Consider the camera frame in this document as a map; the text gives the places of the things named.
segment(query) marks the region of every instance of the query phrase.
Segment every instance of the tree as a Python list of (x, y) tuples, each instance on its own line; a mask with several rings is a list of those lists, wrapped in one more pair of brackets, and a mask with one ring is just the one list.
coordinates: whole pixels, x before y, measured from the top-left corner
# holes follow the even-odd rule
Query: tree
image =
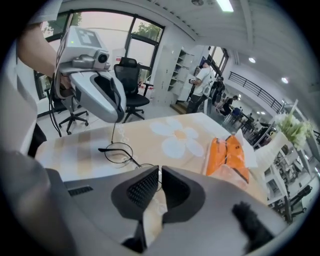
[[(72, 26), (79, 26), (81, 22), (81, 12), (76, 12), (72, 16), (71, 25)], [(48, 21), (47, 26), (44, 29), (44, 32), (53, 32), (53, 34), (59, 34), (64, 31), (66, 23), (66, 16), (65, 15), (59, 15), (56, 20)]]
[(161, 28), (153, 25), (153, 24), (144, 24), (142, 22), (140, 22), (139, 27), (138, 27), (138, 31), (136, 32), (132, 32), (133, 34), (142, 36), (142, 37), (146, 37), (149, 39), (152, 39), (154, 41), (157, 41), (159, 34), (160, 34)]

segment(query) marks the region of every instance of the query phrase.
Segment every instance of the chair backrest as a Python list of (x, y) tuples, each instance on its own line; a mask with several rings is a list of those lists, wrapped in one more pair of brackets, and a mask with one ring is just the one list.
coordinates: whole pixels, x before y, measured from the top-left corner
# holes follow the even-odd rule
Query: chair backrest
[(123, 84), (125, 95), (138, 93), (139, 67), (133, 58), (122, 57), (119, 64), (113, 67), (116, 78)]

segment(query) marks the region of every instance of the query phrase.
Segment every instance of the flower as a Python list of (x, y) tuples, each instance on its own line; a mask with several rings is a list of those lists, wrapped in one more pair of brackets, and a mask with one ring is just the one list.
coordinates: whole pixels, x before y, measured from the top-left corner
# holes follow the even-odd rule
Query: flower
[(277, 129), (280, 130), (299, 151), (306, 143), (306, 139), (312, 136), (313, 127), (309, 121), (300, 122), (292, 113), (278, 114), (274, 117)]
[(195, 140), (198, 133), (193, 128), (184, 128), (172, 117), (168, 117), (166, 123), (152, 122), (150, 128), (154, 133), (167, 137), (161, 146), (168, 157), (179, 159), (184, 155), (186, 148), (197, 157), (204, 155), (203, 147)]

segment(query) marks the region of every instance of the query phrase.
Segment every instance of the floral tablecloth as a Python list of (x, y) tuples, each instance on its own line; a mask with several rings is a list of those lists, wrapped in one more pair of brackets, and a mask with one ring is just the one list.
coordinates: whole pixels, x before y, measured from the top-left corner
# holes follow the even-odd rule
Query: floral tablecloth
[[(113, 126), (108, 126), (44, 142), (35, 158), (45, 168), (57, 170), (63, 181), (98, 178), (135, 169), (137, 165), (132, 161), (112, 163), (98, 151), (111, 143), (112, 131)], [(205, 114), (194, 113), (117, 124), (113, 142), (130, 145), (133, 158), (140, 165), (166, 165), (202, 174), (210, 141), (228, 135), (228, 131)], [(226, 168), (212, 176), (233, 183), (267, 204), (267, 195), (251, 175), (249, 184)], [(165, 194), (160, 190), (144, 213), (148, 245), (161, 232), (161, 216), (166, 211)]]

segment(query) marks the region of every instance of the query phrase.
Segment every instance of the railing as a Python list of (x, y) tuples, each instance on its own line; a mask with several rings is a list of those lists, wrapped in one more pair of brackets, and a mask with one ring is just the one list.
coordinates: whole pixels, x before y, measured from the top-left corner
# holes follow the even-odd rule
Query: railing
[(318, 143), (318, 145), (320, 145), (320, 133), (314, 130), (313, 134), (314, 134), (316, 142)]
[(237, 83), (238, 85), (246, 88), (253, 94), (257, 95), (260, 99), (262, 99), (265, 103), (267, 103), (275, 112), (279, 112), (282, 105), (269, 93), (267, 93), (264, 89), (256, 85), (254, 82), (249, 81), (241, 75), (230, 72), (229, 80)]

